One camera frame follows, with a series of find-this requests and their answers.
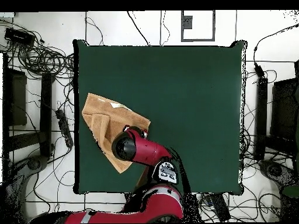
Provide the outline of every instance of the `floor tile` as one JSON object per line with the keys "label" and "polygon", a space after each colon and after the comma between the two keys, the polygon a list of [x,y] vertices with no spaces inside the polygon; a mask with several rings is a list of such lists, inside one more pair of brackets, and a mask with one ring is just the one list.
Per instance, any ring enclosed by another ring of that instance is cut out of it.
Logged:
{"label": "floor tile", "polygon": [[[51,205],[51,211],[50,213],[53,212],[55,204],[50,204]],[[27,216],[29,219],[34,218],[42,213],[48,212],[48,205],[45,204],[44,202],[26,202],[26,212]]]}
{"label": "floor tile", "polygon": [[126,199],[123,193],[90,192],[86,194],[86,202],[125,203]]}
{"label": "floor tile", "polygon": [[[160,11],[129,11],[140,32],[150,45],[158,46],[160,37]],[[126,11],[89,11],[87,21],[95,25],[103,34],[107,46],[146,46],[146,42],[134,26]],[[87,42],[98,46],[102,36],[100,31],[87,24]]]}
{"label": "floor tile", "polygon": [[123,206],[123,204],[86,204],[86,209],[103,212],[120,212]]}

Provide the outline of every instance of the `brown towel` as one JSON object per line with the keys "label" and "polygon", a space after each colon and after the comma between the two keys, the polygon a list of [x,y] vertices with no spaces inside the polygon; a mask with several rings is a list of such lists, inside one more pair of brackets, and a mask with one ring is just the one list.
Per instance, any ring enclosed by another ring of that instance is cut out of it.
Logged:
{"label": "brown towel", "polygon": [[124,162],[115,158],[111,150],[113,140],[122,132],[125,125],[134,125],[142,130],[148,130],[151,122],[124,106],[114,108],[111,103],[119,104],[102,96],[88,93],[82,115],[104,155],[115,169],[122,173],[132,162]]}

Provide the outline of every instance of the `green table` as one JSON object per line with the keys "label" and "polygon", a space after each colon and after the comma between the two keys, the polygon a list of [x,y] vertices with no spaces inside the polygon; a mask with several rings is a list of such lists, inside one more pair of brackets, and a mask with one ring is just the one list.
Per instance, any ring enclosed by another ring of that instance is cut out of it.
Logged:
{"label": "green table", "polygon": [[130,192],[144,166],[122,174],[93,140],[81,111],[94,93],[151,120],[149,139],[173,147],[194,192],[240,193],[241,55],[232,47],[88,46],[74,40],[75,187]]}

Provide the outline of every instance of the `black cable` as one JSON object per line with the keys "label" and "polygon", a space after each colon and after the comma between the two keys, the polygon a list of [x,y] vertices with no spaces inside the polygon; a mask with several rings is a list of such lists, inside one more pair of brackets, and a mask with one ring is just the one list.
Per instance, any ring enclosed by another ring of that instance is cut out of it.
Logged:
{"label": "black cable", "polygon": [[136,29],[138,30],[138,32],[140,33],[140,35],[143,37],[143,39],[145,40],[145,42],[147,43],[147,46],[149,46],[147,39],[143,36],[143,34],[140,32],[139,28],[136,26],[135,21],[133,20],[133,18],[131,17],[130,13],[127,11],[128,16],[130,17],[130,19],[132,20],[134,26],[136,27]]}
{"label": "black cable", "polygon": [[75,173],[75,171],[66,171],[66,172],[62,175],[61,179],[58,181],[59,184],[58,184],[58,188],[57,188],[57,205],[56,205],[55,208],[54,208],[54,212],[58,212],[59,209],[60,209],[60,204],[59,204],[59,200],[58,200],[58,192],[59,192],[59,186],[60,186],[60,184],[63,184],[63,183],[61,182],[61,180],[62,180],[63,177],[64,177],[67,173],[69,173],[69,172],[74,172],[74,173]]}
{"label": "black cable", "polygon": [[299,23],[297,23],[297,24],[295,24],[295,25],[293,25],[293,26],[290,26],[290,27],[286,27],[286,28],[284,28],[284,29],[281,29],[281,30],[277,31],[276,33],[270,34],[270,35],[268,35],[268,36],[266,36],[266,37],[260,39],[259,42],[256,44],[255,49],[254,49],[254,52],[253,52],[253,61],[254,61],[255,65],[257,65],[257,63],[255,62],[255,52],[256,52],[256,50],[258,49],[258,45],[259,45],[259,43],[260,43],[262,40],[264,40],[264,39],[266,39],[266,38],[268,38],[268,37],[274,36],[274,35],[276,35],[276,34],[278,34],[278,33],[282,33],[282,32],[284,32],[284,31],[286,31],[286,30],[293,29],[294,27],[298,27],[298,26],[299,26]]}
{"label": "black cable", "polygon": [[[58,158],[56,158],[56,159],[54,159],[54,160],[58,160],[58,159],[60,159],[60,158],[63,158],[64,159],[64,157],[68,154],[70,152],[70,149],[68,149],[68,151],[64,154],[64,155],[62,155],[62,156],[60,156],[60,157],[58,157]],[[56,166],[56,168],[55,168],[55,170],[57,169],[57,167],[61,164],[61,162],[63,161],[63,159],[59,162],[59,164]],[[51,176],[51,174],[53,174],[53,171],[41,182],[41,183],[39,183],[38,184],[38,186],[40,186],[47,178],[49,178],[50,176]],[[33,190],[31,191],[31,192],[29,192],[26,196],[25,196],[25,198],[27,198],[28,196],[29,196],[29,194],[31,194],[33,192]]]}
{"label": "black cable", "polygon": [[164,17],[163,17],[163,22],[162,22],[162,23],[163,23],[164,28],[166,28],[167,31],[168,31],[168,38],[167,38],[167,41],[164,41],[164,42],[163,42],[162,46],[164,46],[164,44],[165,44],[166,42],[168,42],[168,40],[169,40],[169,38],[170,38],[170,36],[171,36],[170,31],[168,30],[168,28],[165,26],[165,23],[164,23],[165,15],[166,15],[166,11],[164,12]]}
{"label": "black cable", "polygon": [[49,210],[48,210],[48,213],[49,213],[50,210],[51,210],[51,205],[50,205],[46,200],[44,200],[43,198],[41,198],[40,196],[38,196],[37,193],[36,193],[36,190],[35,190],[35,189],[36,189],[36,184],[37,184],[38,180],[39,180],[39,172],[37,173],[37,178],[36,178],[35,184],[34,184],[34,186],[33,186],[33,192],[34,192],[35,196],[36,196],[38,199],[42,200],[43,202],[45,202],[45,203],[49,206]]}
{"label": "black cable", "polygon": [[261,208],[261,199],[264,197],[264,196],[267,196],[267,195],[271,195],[271,196],[274,196],[276,197],[278,200],[280,200],[280,197],[278,197],[277,195],[273,194],[273,193],[265,193],[263,195],[261,195],[259,197],[259,200],[258,200],[258,205],[259,205],[259,212],[260,212],[260,216],[262,217],[263,221],[264,222],[267,222],[266,219],[263,217],[263,213],[262,213],[262,208]]}
{"label": "black cable", "polygon": [[[93,22],[93,24],[89,23],[87,21],[87,19],[90,19]],[[102,31],[100,30],[100,28],[97,27],[96,23],[90,17],[86,17],[85,22],[88,23],[89,25],[92,25],[92,26],[96,27],[100,31],[100,35],[102,36],[102,40],[100,41],[100,44],[103,43],[103,46],[104,46],[103,34],[102,34]]]}

